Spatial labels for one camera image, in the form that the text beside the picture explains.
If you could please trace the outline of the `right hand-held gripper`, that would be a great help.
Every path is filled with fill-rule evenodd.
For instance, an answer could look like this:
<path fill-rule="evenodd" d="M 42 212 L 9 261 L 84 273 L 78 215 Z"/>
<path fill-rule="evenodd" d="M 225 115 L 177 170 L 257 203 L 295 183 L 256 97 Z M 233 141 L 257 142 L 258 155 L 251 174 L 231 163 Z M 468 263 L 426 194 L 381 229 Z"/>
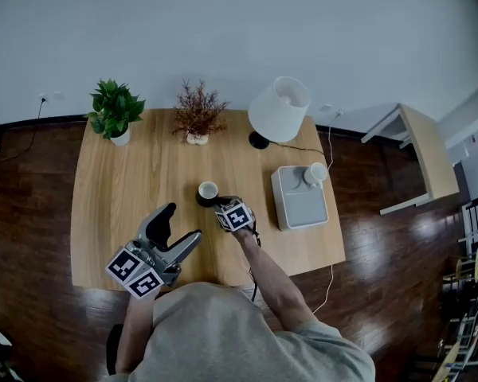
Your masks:
<path fill-rule="evenodd" d="M 214 213 L 226 232 L 236 232 L 254 222 L 252 211 L 240 197 L 218 197 L 214 202 Z"/>

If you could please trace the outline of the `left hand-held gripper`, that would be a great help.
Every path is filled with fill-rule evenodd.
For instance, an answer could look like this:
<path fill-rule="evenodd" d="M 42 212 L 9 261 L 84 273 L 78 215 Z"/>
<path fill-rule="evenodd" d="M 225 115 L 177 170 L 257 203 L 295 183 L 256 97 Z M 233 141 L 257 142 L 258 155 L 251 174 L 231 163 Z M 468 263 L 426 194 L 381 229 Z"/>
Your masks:
<path fill-rule="evenodd" d="M 162 287 L 170 287 L 181 272 L 180 263 L 200 244 L 202 231 L 187 233 L 171 246 L 170 219 L 174 215 L 174 202 L 157 208 L 139 226 L 136 238 L 117 251 L 105 271 L 128 291 L 132 297 L 142 299 Z M 163 259 L 153 248 L 167 250 Z"/>

